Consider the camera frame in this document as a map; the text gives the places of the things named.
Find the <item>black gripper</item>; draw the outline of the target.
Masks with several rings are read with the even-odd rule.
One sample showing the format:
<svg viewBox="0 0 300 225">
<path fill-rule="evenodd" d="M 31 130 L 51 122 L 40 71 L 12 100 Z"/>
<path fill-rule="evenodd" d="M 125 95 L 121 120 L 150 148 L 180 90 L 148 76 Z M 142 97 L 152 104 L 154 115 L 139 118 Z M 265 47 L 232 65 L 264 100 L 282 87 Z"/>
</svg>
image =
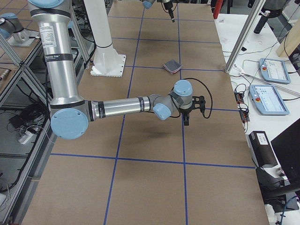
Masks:
<svg viewBox="0 0 300 225">
<path fill-rule="evenodd" d="M 189 114 L 193 111 L 193 107 L 189 107 L 187 109 L 179 108 L 180 113 L 182 114 L 183 118 L 183 124 L 184 126 L 189 126 Z"/>
<path fill-rule="evenodd" d="M 171 21 L 174 23 L 174 14 L 173 14 L 173 1 L 172 0 L 161 0 L 161 3 L 163 4 L 164 11 L 166 13 L 169 13 L 169 16 L 171 18 Z"/>
</svg>

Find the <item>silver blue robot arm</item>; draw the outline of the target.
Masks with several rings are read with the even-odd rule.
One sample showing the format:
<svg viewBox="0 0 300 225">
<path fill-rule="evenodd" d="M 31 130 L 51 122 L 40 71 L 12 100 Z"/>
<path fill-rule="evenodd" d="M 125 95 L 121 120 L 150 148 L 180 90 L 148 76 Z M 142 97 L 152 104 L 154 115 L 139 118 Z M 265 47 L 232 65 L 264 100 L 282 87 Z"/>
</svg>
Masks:
<svg viewBox="0 0 300 225">
<path fill-rule="evenodd" d="M 166 120 L 175 111 L 191 110 L 193 89 L 187 80 L 177 81 L 166 96 L 152 94 L 111 101 L 85 100 L 78 91 L 68 34 L 71 1 L 30 0 L 28 4 L 30 15 L 39 26 L 53 94 L 51 128 L 58 137 L 79 138 L 96 119 L 153 111 L 159 119 Z"/>
<path fill-rule="evenodd" d="M 156 0 L 142 0 L 142 5 L 145 9 L 150 9 Z M 159 0 L 162 5 L 163 10 L 169 15 L 171 21 L 174 23 L 175 18 L 173 14 L 173 2 L 172 0 Z"/>
</svg>

